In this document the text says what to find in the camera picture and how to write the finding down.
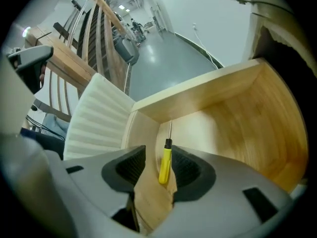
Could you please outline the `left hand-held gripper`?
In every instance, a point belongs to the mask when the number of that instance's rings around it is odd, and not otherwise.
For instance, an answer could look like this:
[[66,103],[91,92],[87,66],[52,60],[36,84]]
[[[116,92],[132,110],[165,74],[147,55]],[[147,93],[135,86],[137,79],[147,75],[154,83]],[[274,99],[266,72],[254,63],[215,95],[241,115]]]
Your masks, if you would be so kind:
[[7,56],[15,70],[21,70],[21,79],[28,89],[36,94],[41,89],[40,74],[42,65],[53,56],[53,47],[34,46]]

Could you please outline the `white wooden drawer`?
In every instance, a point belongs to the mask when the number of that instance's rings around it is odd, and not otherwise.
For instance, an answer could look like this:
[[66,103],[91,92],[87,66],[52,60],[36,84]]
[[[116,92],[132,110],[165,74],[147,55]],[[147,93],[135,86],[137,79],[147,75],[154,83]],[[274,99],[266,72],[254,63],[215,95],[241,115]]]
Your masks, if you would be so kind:
[[146,166],[135,187],[135,204],[147,231],[163,231],[179,204],[176,169],[160,185],[163,145],[170,134],[178,147],[200,157],[251,167],[285,192],[306,171],[309,144],[300,108],[279,74],[253,59],[189,79],[139,101],[95,74],[84,90],[66,136],[66,160],[144,145]]

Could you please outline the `person's left hand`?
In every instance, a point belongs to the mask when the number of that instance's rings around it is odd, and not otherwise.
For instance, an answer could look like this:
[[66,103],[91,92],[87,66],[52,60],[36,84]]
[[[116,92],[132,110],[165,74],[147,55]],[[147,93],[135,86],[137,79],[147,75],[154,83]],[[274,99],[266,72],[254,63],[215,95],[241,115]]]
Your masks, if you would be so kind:
[[40,84],[41,84],[41,88],[42,88],[43,85],[44,85],[45,73],[46,73],[46,65],[44,64],[44,65],[42,65],[42,67],[41,67],[41,74],[40,74],[40,77],[39,77]]

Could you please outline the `yellow handled screwdriver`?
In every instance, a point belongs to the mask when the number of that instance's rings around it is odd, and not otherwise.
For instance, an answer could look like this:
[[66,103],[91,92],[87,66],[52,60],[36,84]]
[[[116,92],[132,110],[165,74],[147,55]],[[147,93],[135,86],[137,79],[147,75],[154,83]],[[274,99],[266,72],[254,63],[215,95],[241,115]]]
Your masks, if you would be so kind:
[[161,160],[161,166],[160,166],[159,177],[158,177],[160,184],[167,183],[169,173],[170,173],[171,152],[172,152],[171,132],[172,132],[172,121],[170,121],[170,123],[169,123],[168,137],[165,140],[165,145],[164,145],[164,149],[163,149],[163,157]]

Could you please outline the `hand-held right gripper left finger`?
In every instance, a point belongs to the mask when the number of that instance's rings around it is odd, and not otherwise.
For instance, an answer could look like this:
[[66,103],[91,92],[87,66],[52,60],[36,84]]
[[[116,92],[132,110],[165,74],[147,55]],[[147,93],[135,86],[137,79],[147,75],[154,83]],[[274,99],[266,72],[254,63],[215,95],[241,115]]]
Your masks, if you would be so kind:
[[0,170],[13,195],[58,238],[142,238],[134,187],[145,146],[61,160],[36,141],[0,134]]

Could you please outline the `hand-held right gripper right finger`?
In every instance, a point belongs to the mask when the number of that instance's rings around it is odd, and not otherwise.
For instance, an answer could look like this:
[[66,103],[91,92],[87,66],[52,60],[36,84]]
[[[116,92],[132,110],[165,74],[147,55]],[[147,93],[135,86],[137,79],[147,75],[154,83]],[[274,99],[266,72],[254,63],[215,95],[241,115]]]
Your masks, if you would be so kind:
[[177,191],[155,238],[266,238],[286,218],[290,195],[250,166],[172,147]]

